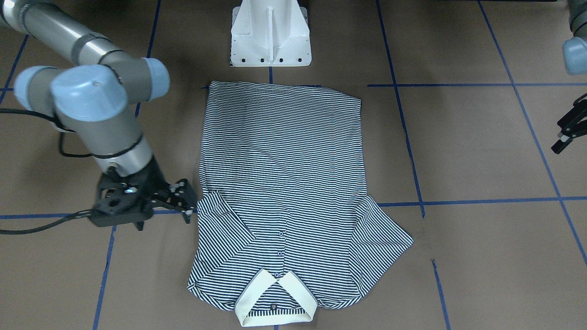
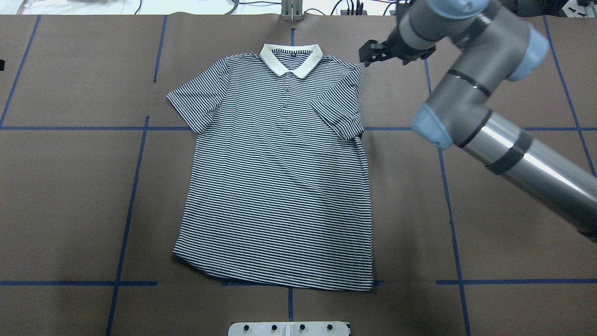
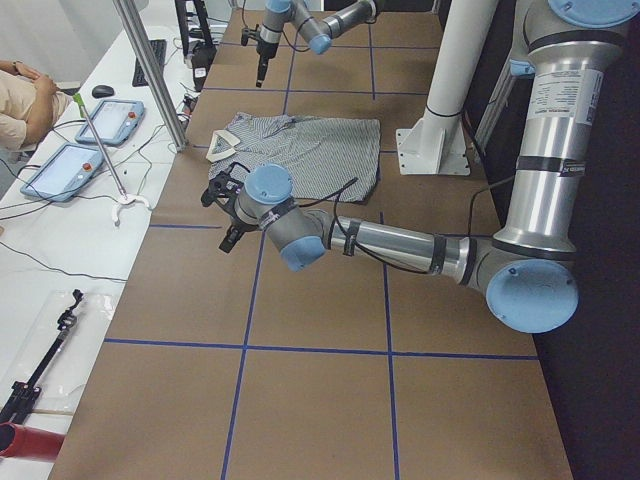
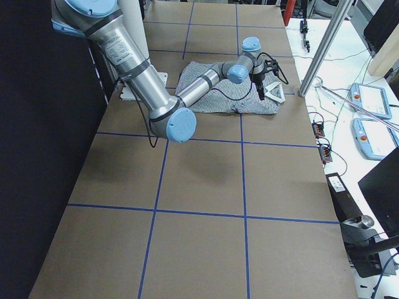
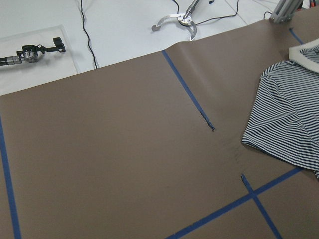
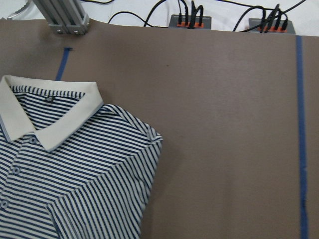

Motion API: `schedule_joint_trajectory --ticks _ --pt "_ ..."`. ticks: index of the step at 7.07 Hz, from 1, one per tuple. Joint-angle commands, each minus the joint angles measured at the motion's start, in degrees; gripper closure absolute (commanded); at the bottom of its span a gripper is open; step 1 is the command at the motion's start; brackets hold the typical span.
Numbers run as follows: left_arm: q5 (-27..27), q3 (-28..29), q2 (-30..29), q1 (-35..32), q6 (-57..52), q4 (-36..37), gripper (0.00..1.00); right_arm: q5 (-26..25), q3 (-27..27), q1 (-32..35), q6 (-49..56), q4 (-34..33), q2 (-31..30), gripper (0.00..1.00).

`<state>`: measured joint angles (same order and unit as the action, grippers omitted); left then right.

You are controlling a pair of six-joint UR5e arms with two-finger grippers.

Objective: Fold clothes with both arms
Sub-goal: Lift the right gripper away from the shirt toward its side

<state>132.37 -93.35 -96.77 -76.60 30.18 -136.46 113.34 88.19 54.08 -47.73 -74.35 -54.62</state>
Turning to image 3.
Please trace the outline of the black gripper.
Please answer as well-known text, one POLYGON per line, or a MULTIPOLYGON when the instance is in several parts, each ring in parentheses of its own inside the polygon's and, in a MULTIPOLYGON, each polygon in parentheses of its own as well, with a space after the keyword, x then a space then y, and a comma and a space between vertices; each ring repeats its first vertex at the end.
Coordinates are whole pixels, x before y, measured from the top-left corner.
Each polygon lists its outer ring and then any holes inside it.
POLYGON ((230 218, 230 226, 219 244, 219 249, 224 253, 230 253, 244 234, 250 231, 250 225, 236 211, 238 195, 238 192, 227 192, 217 196, 217 205, 230 218))
POLYGON ((260 38, 256 51, 259 55, 256 87, 261 88, 268 71, 269 61, 276 56, 276 44, 260 38))

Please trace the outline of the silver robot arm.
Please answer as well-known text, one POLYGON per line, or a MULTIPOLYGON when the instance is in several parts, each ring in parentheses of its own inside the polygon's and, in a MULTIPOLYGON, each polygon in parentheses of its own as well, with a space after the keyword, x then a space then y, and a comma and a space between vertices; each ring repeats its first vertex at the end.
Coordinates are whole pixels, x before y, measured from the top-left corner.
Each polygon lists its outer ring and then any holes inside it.
POLYGON ((266 1, 260 24, 244 26, 241 43, 256 42, 258 55, 255 86, 261 88, 266 79, 269 62, 277 55, 285 26, 291 24, 307 49, 317 55, 329 50, 335 39, 355 27, 373 25, 384 10, 384 1, 354 1, 324 19, 316 18, 305 1, 266 1))
MULTIPOLYGON (((256 86, 275 58, 286 23, 322 54, 354 26, 377 19, 383 1, 358 1, 316 20, 304 1, 266 1, 256 38, 256 86)), ((397 130, 403 174, 445 173, 453 130, 498 1, 452 1, 424 114, 412 129, 397 130)), ((542 333, 566 323, 579 300, 569 266, 568 238, 600 88, 606 68, 623 51, 639 1, 516 1, 510 68, 533 76, 511 203, 505 226, 488 240, 448 238, 339 217, 303 212, 293 199, 289 172, 258 166, 245 180, 232 163, 210 174, 201 203, 216 203, 231 218, 219 248, 230 252, 245 232, 265 231, 293 271, 342 247, 392 267, 446 275, 484 294, 492 314, 508 327, 542 333)))

